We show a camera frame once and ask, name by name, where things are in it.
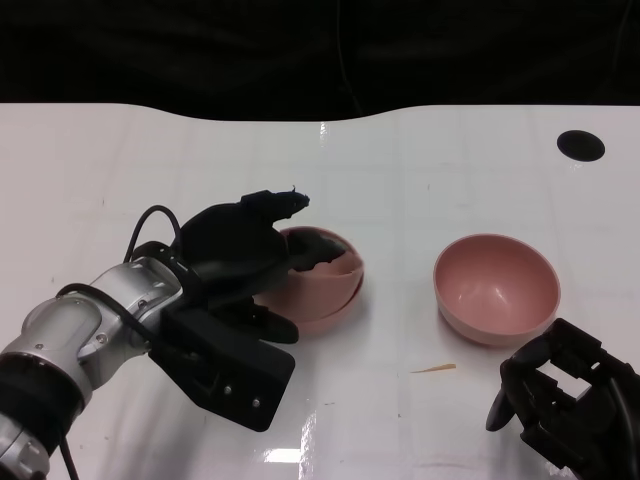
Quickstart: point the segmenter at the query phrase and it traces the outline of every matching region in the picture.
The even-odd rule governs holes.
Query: pink bowl
[[[436,261],[433,283],[447,322],[486,345],[515,345],[540,334],[560,303],[560,282],[547,259],[503,235],[453,242]]]
[[[337,312],[321,318],[320,320],[314,320],[311,322],[294,321],[294,323],[298,326],[298,332],[300,333],[300,335],[322,335],[323,333],[331,330],[333,327],[341,323],[347,317],[347,315],[351,313],[351,310],[353,310],[353,307],[356,305],[358,293],[360,293],[360,288],[362,288],[363,282],[364,278],[360,280],[360,284],[358,285],[356,292],[353,294],[353,297],[351,297],[351,300],[349,300],[347,304]]]
[[[304,333],[302,324],[335,323],[345,315],[338,315],[353,300],[364,277],[364,264],[353,245],[328,230],[315,227],[295,227],[282,231],[287,236],[292,230],[313,229],[346,247],[347,251],[329,263],[319,263],[308,272],[290,270],[287,283],[276,290],[256,295],[259,305],[288,318]]]

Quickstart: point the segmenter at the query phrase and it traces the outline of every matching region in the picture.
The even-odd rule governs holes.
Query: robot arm
[[[298,333],[252,296],[286,281],[291,268],[344,253],[320,236],[287,240],[273,229],[308,202],[296,192],[258,192],[200,213],[171,246],[134,250],[150,209],[124,263],[29,313],[0,354],[0,479],[45,478],[93,390],[144,353],[198,406],[266,430],[295,362],[261,340],[293,343]]]

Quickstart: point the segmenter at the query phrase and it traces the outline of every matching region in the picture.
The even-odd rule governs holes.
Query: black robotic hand
[[[573,398],[537,370],[547,361],[591,386]],[[516,415],[522,440],[579,479],[640,479],[640,377],[600,341],[557,319],[505,361],[500,375],[487,430]]]
[[[216,205],[189,220],[171,247],[141,245],[178,277],[181,299],[163,311],[162,348],[149,356],[200,407],[253,430],[266,430],[295,362],[262,340],[295,343],[297,327],[257,306],[253,295],[309,270],[344,249],[304,231],[287,238],[273,228],[309,204],[293,192],[262,191]]]

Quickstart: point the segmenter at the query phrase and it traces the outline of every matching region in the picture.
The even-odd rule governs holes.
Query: bowl rim
[[[498,335],[498,336],[501,336],[501,337],[512,337],[512,336],[519,336],[519,335],[527,335],[527,334],[534,333],[534,332],[538,331],[542,325],[544,325],[545,323],[548,323],[549,320],[552,320],[551,317],[553,317],[555,315],[555,313],[558,311],[558,307],[560,306],[560,299],[562,298],[562,289],[560,288],[560,279],[558,277],[558,274],[556,273],[555,268],[553,268],[553,265],[551,265],[551,262],[549,260],[547,260],[547,257],[545,257],[542,253],[540,253],[537,249],[533,248],[528,243],[525,243],[522,240],[518,240],[517,238],[513,238],[513,237],[510,237],[508,235],[502,235],[502,234],[499,234],[499,233],[474,233],[472,235],[466,235],[466,236],[461,237],[461,238],[459,238],[457,240],[454,240],[449,245],[447,245],[442,250],[442,252],[440,252],[440,254],[438,255],[438,258],[436,260],[436,263],[433,266],[433,277],[432,277],[433,278],[433,289],[434,289],[434,291],[436,293],[436,300],[438,302],[438,307],[440,308],[440,305],[445,306],[447,308],[447,310],[449,310],[449,312],[453,315],[453,312],[451,311],[449,306],[445,303],[444,299],[442,298],[442,295],[440,294],[440,291],[438,290],[438,283],[436,282],[436,272],[438,271],[438,266],[440,265],[440,260],[442,259],[443,255],[451,247],[453,247],[454,245],[457,245],[458,243],[470,240],[472,238],[477,238],[477,237],[496,237],[496,238],[501,238],[501,239],[504,239],[504,240],[509,240],[511,242],[518,243],[518,244],[524,246],[525,248],[528,248],[533,253],[535,253],[539,258],[542,259],[542,261],[546,264],[546,266],[549,268],[549,270],[553,274],[553,278],[554,278],[555,284],[556,284],[556,289],[558,290],[558,298],[556,300],[555,306],[549,312],[549,314],[547,315],[546,318],[542,319],[535,327],[532,327],[532,328],[530,328],[528,330],[522,330],[522,331],[519,331],[519,332],[516,332],[516,333],[504,333],[504,332],[498,332],[498,331],[495,331],[495,330],[479,328],[479,327],[476,327],[475,325],[471,325],[469,322],[467,322],[465,319],[459,317],[458,315],[454,315],[454,317],[456,317],[456,319],[458,319],[458,321],[460,321],[460,322],[464,323],[465,325],[467,325],[469,328],[472,328],[472,329],[474,329],[475,331],[478,331],[478,332],[487,333],[489,335]]]
[[[300,275],[300,276],[312,277],[312,278],[344,278],[352,275],[359,275],[361,272],[364,271],[364,261],[362,260],[362,257],[360,256],[358,251],[355,249],[355,247],[351,244],[350,241],[338,235],[336,232],[332,232],[331,230],[327,230],[326,228],[321,228],[321,227],[312,227],[310,225],[300,225],[295,227],[283,228],[282,230],[280,230],[280,234],[284,235],[285,233],[289,233],[294,230],[315,230],[317,232],[327,234],[331,237],[335,237],[336,239],[340,240],[340,242],[344,243],[348,247],[349,251],[358,258],[358,260],[360,261],[360,265],[358,266],[358,268],[356,268],[352,272],[345,273],[344,275],[331,275],[329,273],[318,273],[318,272],[314,272],[313,270],[309,270],[307,272],[297,272],[296,270],[293,270],[293,269],[289,270],[289,275]]]

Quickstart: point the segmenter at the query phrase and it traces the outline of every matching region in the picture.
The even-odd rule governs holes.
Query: white tabletop surface
[[[485,431],[511,351],[471,345],[438,320],[433,263],[471,233],[528,242],[557,270],[559,316],[640,368],[639,125],[640,109],[619,107],[229,123],[126,105],[0,105],[0,343],[59,288],[119,262],[148,206],[184,222],[295,185],[311,205],[281,226],[353,242],[366,262],[360,308],[288,348],[297,367],[266,433],[197,408],[149,359],[130,361],[72,427],[80,478],[566,478],[520,441],[516,421]],[[598,135],[604,158],[564,157],[556,139],[573,129]],[[171,240],[161,216],[141,240],[151,238]],[[445,363],[457,368],[410,373]],[[49,478],[68,478],[57,452]]]

